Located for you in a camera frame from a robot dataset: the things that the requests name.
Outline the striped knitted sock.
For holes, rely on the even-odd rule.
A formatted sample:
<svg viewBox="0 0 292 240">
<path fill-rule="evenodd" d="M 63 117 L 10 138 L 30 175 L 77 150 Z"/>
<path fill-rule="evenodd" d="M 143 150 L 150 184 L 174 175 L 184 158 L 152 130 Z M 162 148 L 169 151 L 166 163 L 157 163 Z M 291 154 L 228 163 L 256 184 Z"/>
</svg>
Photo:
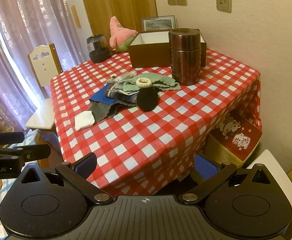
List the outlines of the striped knitted sock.
<svg viewBox="0 0 292 240">
<path fill-rule="evenodd" d="M 139 91 L 125 92 L 122 83 L 113 82 L 107 86 L 105 96 L 110 99 L 120 100 L 128 104 L 137 104 L 137 95 Z"/>
</svg>

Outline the orange brown curtain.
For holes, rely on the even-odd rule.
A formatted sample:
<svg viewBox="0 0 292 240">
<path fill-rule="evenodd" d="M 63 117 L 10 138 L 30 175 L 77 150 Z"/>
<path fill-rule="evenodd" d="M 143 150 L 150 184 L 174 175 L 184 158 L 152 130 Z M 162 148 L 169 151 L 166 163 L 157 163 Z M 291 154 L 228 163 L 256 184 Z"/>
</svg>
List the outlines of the orange brown curtain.
<svg viewBox="0 0 292 240">
<path fill-rule="evenodd" d="M 142 31 L 142 19 L 157 16 L 155 0 L 83 0 L 92 33 L 110 38 L 110 18 L 122 26 Z"/>
</svg>

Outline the pink starfish plush toy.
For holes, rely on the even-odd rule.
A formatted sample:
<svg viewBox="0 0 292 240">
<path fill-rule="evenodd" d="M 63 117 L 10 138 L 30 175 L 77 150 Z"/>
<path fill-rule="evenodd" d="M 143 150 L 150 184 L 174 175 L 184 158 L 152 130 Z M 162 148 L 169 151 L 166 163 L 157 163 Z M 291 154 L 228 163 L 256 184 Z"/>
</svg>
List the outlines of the pink starfish plush toy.
<svg viewBox="0 0 292 240">
<path fill-rule="evenodd" d="M 124 28 L 116 16 L 110 19 L 110 39 L 109 45 L 117 52 L 127 52 L 128 46 L 138 35 L 136 30 Z"/>
</svg>

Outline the green microfiber cloth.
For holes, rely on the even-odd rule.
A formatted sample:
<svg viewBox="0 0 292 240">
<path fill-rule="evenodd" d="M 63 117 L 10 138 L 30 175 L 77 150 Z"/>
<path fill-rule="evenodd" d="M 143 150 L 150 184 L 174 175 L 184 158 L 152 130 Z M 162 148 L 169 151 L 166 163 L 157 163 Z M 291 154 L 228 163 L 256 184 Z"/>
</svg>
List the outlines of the green microfiber cloth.
<svg viewBox="0 0 292 240">
<path fill-rule="evenodd" d="M 140 78 L 149 79 L 151 81 L 150 87 L 154 87 L 162 91 L 181 89 L 180 84 L 176 82 L 172 77 L 156 73 L 145 73 L 126 80 L 123 83 L 123 91 L 130 92 L 140 90 L 141 87 L 137 85 L 137 80 Z"/>
</svg>

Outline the cream hair scrunchie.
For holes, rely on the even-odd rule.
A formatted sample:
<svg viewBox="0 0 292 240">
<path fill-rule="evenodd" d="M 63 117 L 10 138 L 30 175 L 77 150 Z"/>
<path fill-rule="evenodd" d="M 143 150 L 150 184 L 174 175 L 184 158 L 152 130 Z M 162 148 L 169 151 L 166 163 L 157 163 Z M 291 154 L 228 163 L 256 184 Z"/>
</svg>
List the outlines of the cream hair scrunchie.
<svg viewBox="0 0 292 240">
<path fill-rule="evenodd" d="M 149 78 L 146 77 L 140 77 L 136 80 L 136 85 L 139 88 L 149 88 L 152 87 L 152 81 Z"/>
</svg>

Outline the single wall outlet plate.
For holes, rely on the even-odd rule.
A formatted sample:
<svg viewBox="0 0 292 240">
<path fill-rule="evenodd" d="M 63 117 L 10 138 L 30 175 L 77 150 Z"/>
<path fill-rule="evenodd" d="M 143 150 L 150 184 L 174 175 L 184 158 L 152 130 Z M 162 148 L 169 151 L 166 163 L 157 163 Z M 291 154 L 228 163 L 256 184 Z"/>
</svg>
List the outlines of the single wall outlet plate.
<svg viewBox="0 0 292 240">
<path fill-rule="evenodd" d="M 220 12 L 232 12 L 232 0 L 216 0 L 217 10 Z"/>
</svg>

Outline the white wooden chair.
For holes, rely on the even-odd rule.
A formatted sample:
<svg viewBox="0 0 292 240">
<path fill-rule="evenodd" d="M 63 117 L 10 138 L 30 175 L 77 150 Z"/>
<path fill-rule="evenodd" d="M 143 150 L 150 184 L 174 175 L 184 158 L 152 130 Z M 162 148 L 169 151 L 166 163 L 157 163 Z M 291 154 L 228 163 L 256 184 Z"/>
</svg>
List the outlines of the white wooden chair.
<svg viewBox="0 0 292 240">
<path fill-rule="evenodd" d="M 35 113 L 27 121 L 26 127 L 55 133 L 53 104 L 45 89 L 50 85 L 50 81 L 53 77 L 63 72 L 55 45 L 51 43 L 34 48 L 33 51 L 28 54 L 28 60 L 44 96 L 44 100 L 39 104 Z"/>
</svg>

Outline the white cloth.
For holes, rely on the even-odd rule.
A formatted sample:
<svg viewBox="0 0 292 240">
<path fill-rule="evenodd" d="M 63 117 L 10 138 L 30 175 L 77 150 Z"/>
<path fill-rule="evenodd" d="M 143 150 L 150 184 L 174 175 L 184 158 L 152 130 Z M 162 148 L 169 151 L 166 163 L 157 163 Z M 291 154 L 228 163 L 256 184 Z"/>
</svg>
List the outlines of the white cloth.
<svg viewBox="0 0 292 240">
<path fill-rule="evenodd" d="M 74 124 L 75 130 L 79 131 L 84 128 L 88 128 L 95 123 L 95 118 L 91 111 L 83 111 L 75 116 Z"/>
</svg>

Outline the purple sheer curtain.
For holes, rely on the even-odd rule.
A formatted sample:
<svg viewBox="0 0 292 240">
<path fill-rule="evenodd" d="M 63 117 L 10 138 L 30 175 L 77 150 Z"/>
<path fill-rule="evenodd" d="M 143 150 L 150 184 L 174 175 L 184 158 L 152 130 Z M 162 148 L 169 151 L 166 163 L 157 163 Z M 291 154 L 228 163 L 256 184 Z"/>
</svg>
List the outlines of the purple sheer curtain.
<svg viewBox="0 0 292 240">
<path fill-rule="evenodd" d="M 87 59 L 67 0 L 0 0 L 0 131 L 24 131 L 44 96 L 28 55 L 54 44 L 63 70 Z"/>
</svg>

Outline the blue microfiber cloth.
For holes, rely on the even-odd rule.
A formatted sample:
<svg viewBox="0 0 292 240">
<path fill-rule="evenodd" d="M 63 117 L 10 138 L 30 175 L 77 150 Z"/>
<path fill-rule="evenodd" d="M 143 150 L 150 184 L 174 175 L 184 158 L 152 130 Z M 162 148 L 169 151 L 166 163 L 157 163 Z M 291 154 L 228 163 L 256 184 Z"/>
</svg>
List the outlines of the blue microfiber cloth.
<svg viewBox="0 0 292 240">
<path fill-rule="evenodd" d="M 105 103 L 107 105 L 113 104 L 116 101 L 116 99 L 108 98 L 105 95 L 105 93 L 106 93 L 107 88 L 109 87 L 109 85 L 111 85 L 111 84 L 110 83 L 107 83 L 103 88 L 101 88 L 100 90 L 98 90 L 97 92 L 95 92 L 90 97 L 90 101 L 91 102 L 102 102 L 102 103 Z"/>
</svg>

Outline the black round soft pad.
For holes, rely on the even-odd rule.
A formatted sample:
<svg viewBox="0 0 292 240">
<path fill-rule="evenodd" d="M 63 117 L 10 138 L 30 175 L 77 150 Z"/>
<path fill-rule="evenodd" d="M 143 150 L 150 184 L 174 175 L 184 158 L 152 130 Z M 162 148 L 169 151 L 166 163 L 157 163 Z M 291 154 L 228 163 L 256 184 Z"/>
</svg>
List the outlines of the black round soft pad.
<svg viewBox="0 0 292 240">
<path fill-rule="evenodd" d="M 153 87 L 141 88 L 137 94 L 136 103 L 138 107 L 144 111 L 149 112 L 158 105 L 158 93 Z"/>
</svg>

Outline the brown open storage box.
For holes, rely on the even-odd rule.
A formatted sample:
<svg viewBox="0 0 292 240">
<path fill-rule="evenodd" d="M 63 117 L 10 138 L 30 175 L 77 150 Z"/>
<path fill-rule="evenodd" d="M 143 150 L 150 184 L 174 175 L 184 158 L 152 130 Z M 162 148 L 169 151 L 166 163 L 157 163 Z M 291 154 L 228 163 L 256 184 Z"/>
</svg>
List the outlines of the brown open storage box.
<svg viewBox="0 0 292 240">
<path fill-rule="evenodd" d="M 128 46 L 131 64 L 134 68 L 169 67 L 171 54 L 169 31 L 151 31 L 138 34 Z M 206 65 L 207 44 L 201 35 L 201 67 Z"/>
</svg>

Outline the grey microfiber cloth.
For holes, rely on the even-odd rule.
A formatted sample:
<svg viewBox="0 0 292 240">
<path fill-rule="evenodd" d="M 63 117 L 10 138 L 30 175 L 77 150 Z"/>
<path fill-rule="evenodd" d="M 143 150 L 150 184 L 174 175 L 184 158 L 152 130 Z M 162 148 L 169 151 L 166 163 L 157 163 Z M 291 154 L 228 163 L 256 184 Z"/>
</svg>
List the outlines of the grey microfiber cloth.
<svg viewBox="0 0 292 240">
<path fill-rule="evenodd" d="M 130 105 L 124 104 L 120 101 L 115 101 L 111 104 L 93 101 L 89 107 L 89 111 L 92 112 L 95 122 L 100 122 L 105 118 L 114 117 L 119 110 L 127 107 L 130 107 Z"/>
</svg>

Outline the dark brown cylindrical canister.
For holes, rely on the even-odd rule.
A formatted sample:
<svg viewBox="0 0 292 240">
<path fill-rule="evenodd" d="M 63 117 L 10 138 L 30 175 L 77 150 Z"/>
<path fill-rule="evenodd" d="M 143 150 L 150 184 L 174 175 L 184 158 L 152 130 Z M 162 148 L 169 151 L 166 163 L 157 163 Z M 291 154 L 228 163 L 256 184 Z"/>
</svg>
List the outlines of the dark brown cylindrical canister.
<svg viewBox="0 0 292 240">
<path fill-rule="evenodd" d="M 199 82 L 201 68 L 201 35 L 198 29 L 179 28 L 168 33 L 171 74 L 181 86 Z"/>
</svg>

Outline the framed picture against wall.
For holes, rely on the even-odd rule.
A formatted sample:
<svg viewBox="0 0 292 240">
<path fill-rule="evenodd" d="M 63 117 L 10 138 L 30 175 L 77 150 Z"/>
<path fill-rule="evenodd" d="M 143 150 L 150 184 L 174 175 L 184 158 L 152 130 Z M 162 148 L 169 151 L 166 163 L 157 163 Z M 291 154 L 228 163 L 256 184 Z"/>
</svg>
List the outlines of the framed picture against wall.
<svg viewBox="0 0 292 240">
<path fill-rule="evenodd" d="M 176 21 L 174 15 L 156 16 L 142 19 L 143 31 L 161 31 L 176 28 Z"/>
</svg>

